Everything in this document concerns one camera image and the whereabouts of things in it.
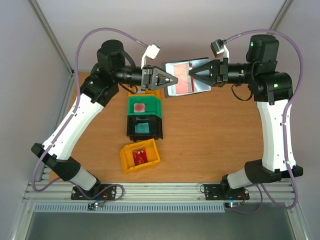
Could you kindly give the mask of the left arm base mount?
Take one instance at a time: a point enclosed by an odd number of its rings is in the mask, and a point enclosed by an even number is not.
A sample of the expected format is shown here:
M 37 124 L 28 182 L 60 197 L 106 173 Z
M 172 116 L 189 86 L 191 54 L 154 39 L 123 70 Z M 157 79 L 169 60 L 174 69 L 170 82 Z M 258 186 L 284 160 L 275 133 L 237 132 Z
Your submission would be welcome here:
M 73 186 L 71 190 L 71 200 L 114 200 L 117 193 L 117 186 L 114 184 L 96 184 L 91 190 L 84 190 L 79 186 Z

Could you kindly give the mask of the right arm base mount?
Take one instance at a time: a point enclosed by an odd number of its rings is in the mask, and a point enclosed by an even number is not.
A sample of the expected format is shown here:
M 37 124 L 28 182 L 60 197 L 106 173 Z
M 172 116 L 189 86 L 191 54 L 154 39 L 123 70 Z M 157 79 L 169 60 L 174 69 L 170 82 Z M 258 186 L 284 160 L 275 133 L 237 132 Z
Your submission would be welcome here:
M 240 201 L 250 199 L 249 191 L 244 187 L 223 191 L 220 184 L 202 184 L 200 191 L 204 194 L 206 201 Z

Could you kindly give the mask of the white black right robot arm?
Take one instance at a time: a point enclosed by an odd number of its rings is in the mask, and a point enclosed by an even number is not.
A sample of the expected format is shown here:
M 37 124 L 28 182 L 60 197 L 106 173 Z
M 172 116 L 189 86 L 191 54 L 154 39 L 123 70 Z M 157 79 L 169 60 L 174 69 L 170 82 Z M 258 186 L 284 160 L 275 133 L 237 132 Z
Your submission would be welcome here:
M 244 168 L 227 174 L 220 182 L 220 192 L 230 199 L 251 184 L 266 184 L 303 175 L 291 154 L 289 102 L 293 97 L 291 77 L 278 72 L 279 41 L 272 35 L 256 34 L 250 38 L 246 63 L 230 63 L 227 40 L 215 40 L 210 48 L 216 58 L 194 67 L 189 75 L 211 87 L 246 84 L 254 99 L 262 124 L 263 157 L 248 161 Z

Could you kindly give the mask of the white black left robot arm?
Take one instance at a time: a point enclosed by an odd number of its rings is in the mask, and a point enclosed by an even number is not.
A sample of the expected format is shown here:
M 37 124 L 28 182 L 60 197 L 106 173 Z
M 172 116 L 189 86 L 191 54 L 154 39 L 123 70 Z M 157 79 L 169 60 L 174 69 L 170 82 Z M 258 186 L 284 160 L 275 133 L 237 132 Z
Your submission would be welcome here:
M 73 108 L 44 143 L 31 147 L 42 163 L 63 181 L 79 186 L 89 199 L 96 199 L 101 187 L 98 179 L 72 158 L 73 148 L 90 122 L 119 92 L 119 86 L 155 91 L 178 82 L 161 68 L 146 64 L 146 59 L 155 59 L 159 51 L 155 44 L 147 46 L 141 66 L 136 66 L 121 41 L 105 41 L 97 51 L 97 63 L 79 88 Z

